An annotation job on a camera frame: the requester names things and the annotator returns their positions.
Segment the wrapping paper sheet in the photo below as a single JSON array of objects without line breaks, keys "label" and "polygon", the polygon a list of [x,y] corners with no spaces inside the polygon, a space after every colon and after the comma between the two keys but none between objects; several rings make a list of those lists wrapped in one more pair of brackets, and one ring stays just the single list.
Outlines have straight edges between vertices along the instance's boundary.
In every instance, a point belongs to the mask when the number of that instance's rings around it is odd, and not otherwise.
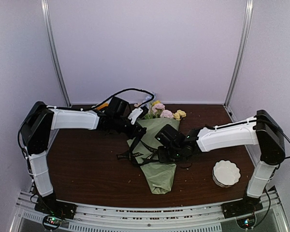
[{"label": "wrapping paper sheet", "polygon": [[[171,118],[155,118],[139,120],[138,123],[146,128],[146,134],[142,137],[142,142],[157,149],[161,143],[155,138],[156,134],[167,124],[176,130],[179,129],[180,122]],[[166,194],[172,190],[176,164],[151,162],[141,166],[149,188],[153,194]]]}]

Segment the blue flower stem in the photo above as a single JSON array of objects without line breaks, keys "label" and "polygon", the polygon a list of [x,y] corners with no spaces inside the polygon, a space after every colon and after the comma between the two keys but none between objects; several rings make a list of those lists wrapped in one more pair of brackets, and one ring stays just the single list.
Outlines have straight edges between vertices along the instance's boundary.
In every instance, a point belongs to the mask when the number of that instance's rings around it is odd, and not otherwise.
[{"label": "blue flower stem", "polygon": [[145,106],[148,108],[149,105],[150,105],[151,103],[153,103],[156,99],[157,99],[157,97],[156,97],[156,93],[155,93],[155,92],[151,92],[149,95],[147,95],[147,96],[145,97],[145,99],[143,100],[141,106],[144,106],[144,105],[145,105]]}]

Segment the pale yellow flower stem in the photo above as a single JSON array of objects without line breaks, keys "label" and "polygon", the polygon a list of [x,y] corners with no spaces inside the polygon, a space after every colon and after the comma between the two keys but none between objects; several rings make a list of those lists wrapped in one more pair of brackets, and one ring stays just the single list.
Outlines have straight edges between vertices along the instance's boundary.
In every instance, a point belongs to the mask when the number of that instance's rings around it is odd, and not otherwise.
[{"label": "pale yellow flower stem", "polygon": [[177,110],[174,114],[174,119],[180,121],[182,118],[185,118],[187,116],[185,111]]}]

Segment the pink rose flower stem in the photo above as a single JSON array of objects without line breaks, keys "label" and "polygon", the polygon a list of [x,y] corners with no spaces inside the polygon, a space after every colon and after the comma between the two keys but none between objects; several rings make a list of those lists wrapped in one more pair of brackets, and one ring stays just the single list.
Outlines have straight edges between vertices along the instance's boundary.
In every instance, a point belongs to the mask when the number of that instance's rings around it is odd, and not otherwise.
[{"label": "pink rose flower stem", "polygon": [[174,115],[170,110],[165,108],[165,105],[159,101],[156,101],[152,104],[151,107],[153,116],[156,118],[173,118]]}]

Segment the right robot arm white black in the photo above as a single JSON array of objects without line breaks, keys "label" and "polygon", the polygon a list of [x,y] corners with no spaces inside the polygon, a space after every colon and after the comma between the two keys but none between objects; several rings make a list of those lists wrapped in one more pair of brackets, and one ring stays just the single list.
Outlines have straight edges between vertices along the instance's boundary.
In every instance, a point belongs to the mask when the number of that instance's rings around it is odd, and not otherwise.
[{"label": "right robot arm white black", "polygon": [[276,169],[287,158],[285,142],[290,143],[290,138],[265,110],[235,123],[191,129],[187,135],[167,124],[155,138],[161,144],[159,154],[164,156],[160,162],[178,161],[221,148],[257,145],[260,160],[238,203],[238,209],[245,214],[257,205]]}]

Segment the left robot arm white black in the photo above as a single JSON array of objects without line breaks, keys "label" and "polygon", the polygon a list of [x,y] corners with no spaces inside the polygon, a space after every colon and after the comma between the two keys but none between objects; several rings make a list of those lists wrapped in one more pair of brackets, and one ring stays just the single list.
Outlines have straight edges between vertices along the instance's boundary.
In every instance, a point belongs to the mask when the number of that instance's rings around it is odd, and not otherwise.
[{"label": "left robot arm white black", "polygon": [[54,215],[60,210],[59,202],[51,197],[55,192],[47,164],[49,148],[59,130],[116,131],[138,140],[146,133],[146,128],[137,120],[147,114],[147,104],[155,99],[155,94],[135,89],[136,92],[147,94],[147,97],[125,115],[125,111],[130,109],[130,103],[118,97],[125,91],[128,89],[111,95],[99,104],[79,109],[51,106],[37,101],[21,123],[17,134],[18,146],[27,162],[28,173],[36,191],[43,198],[41,207],[48,214]]}]

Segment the patterned mug yellow inside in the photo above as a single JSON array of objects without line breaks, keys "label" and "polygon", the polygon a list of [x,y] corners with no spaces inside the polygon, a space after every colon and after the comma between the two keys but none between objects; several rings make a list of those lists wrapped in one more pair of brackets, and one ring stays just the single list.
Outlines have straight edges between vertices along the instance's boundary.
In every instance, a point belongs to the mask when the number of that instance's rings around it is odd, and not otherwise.
[{"label": "patterned mug yellow inside", "polygon": [[101,109],[107,107],[108,105],[109,105],[109,103],[105,102],[105,103],[103,103],[103,104],[101,104],[99,106],[94,106],[94,109],[101,110]]}]

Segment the scalloped white bowl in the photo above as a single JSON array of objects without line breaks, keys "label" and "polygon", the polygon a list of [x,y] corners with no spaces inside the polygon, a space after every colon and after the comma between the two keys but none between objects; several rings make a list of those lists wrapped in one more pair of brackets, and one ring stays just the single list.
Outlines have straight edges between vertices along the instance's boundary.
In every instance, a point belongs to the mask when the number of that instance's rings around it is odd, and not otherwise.
[{"label": "scalloped white bowl", "polygon": [[222,188],[229,188],[239,182],[241,177],[240,169],[229,160],[220,160],[215,163],[212,169],[212,178],[216,185]]}]

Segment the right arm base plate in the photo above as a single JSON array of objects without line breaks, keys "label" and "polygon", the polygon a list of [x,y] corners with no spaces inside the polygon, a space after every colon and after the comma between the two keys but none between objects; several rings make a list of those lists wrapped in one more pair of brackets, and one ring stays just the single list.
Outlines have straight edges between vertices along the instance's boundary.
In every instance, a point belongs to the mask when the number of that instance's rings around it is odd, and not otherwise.
[{"label": "right arm base plate", "polygon": [[233,218],[243,215],[253,214],[256,211],[262,210],[263,205],[260,202],[246,202],[238,200],[221,205],[224,218]]}]

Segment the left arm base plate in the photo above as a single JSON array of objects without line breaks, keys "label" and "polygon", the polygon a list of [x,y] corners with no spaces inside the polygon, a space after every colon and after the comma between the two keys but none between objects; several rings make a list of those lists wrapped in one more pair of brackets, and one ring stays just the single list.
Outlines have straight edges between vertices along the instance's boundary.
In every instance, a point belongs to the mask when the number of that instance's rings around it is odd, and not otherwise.
[{"label": "left arm base plate", "polygon": [[64,219],[74,219],[76,209],[77,205],[73,203],[47,201],[45,199],[38,199],[34,207],[35,211]]}]

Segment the left aluminium frame post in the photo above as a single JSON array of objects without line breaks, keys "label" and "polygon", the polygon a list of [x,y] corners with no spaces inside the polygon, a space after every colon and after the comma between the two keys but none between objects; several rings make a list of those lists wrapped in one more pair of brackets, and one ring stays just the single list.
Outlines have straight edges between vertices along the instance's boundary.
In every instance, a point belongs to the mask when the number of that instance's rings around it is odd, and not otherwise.
[{"label": "left aluminium frame post", "polygon": [[46,33],[48,37],[48,43],[50,46],[50,52],[51,52],[51,59],[53,62],[53,66],[55,69],[55,74],[56,78],[58,80],[59,84],[59,89],[61,91],[61,94],[64,98],[65,104],[68,107],[71,107],[71,101],[68,96],[67,88],[63,79],[59,59],[58,59],[58,53],[56,49],[56,43],[55,43],[55,38],[54,38],[54,33],[53,33],[53,28],[52,28],[52,23],[51,23],[51,16],[50,16],[50,11],[49,11],[49,2],[48,0],[41,0],[41,7],[42,7],[42,13],[43,13],[43,18],[44,18],[44,23],[45,23],[45,28],[46,28]]}]

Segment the aluminium frame post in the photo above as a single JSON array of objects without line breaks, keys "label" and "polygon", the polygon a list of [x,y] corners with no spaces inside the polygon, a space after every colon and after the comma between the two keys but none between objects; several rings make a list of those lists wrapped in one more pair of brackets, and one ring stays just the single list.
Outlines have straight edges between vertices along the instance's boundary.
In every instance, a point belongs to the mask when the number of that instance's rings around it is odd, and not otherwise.
[{"label": "aluminium frame post", "polygon": [[249,37],[251,22],[252,22],[252,17],[253,17],[253,7],[254,7],[254,1],[247,0],[239,48],[238,48],[238,52],[237,52],[237,56],[235,60],[234,69],[232,72],[231,82],[230,82],[227,96],[224,102],[224,106],[226,108],[230,106],[232,95],[234,93],[236,82],[238,80],[241,65],[244,59],[245,48],[248,42],[248,37]]},{"label": "aluminium frame post", "polygon": [[51,52],[51,59],[53,62],[53,66],[55,69],[55,74],[56,78],[58,80],[59,84],[59,89],[61,91],[61,94],[64,98],[65,104],[68,107],[71,107],[71,101],[68,96],[67,88],[63,79],[59,59],[58,59],[58,53],[56,49],[56,43],[55,43],[55,38],[54,38],[54,33],[53,33],[53,28],[52,28],[52,23],[51,23],[51,16],[50,16],[50,11],[49,11],[49,2],[48,0],[41,0],[41,7],[42,7],[42,13],[43,13],[43,18],[44,18],[44,23],[45,23],[45,28],[46,28],[46,33],[48,37],[48,43],[50,46],[50,52]]}]

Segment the right aluminium frame post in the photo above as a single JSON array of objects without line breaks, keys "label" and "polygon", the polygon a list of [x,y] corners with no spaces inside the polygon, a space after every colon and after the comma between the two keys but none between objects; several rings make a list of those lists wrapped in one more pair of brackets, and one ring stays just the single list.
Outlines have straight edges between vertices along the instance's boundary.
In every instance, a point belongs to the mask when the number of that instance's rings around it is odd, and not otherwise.
[{"label": "right aluminium frame post", "polygon": [[248,42],[248,37],[249,37],[251,22],[252,22],[252,17],[253,17],[253,7],[254,7],[254,1],[247,0],[239,48],[238,48],[238,52],[237,52],[237,56],[235,60],[234,69],[232,72],[231,82],[230,82],[227,96],[224,102],[224,106],[226,108],[230,106],[232,95],[234,93],[236,82],[238,80],[241,65],[244,59],[245,48]]}]

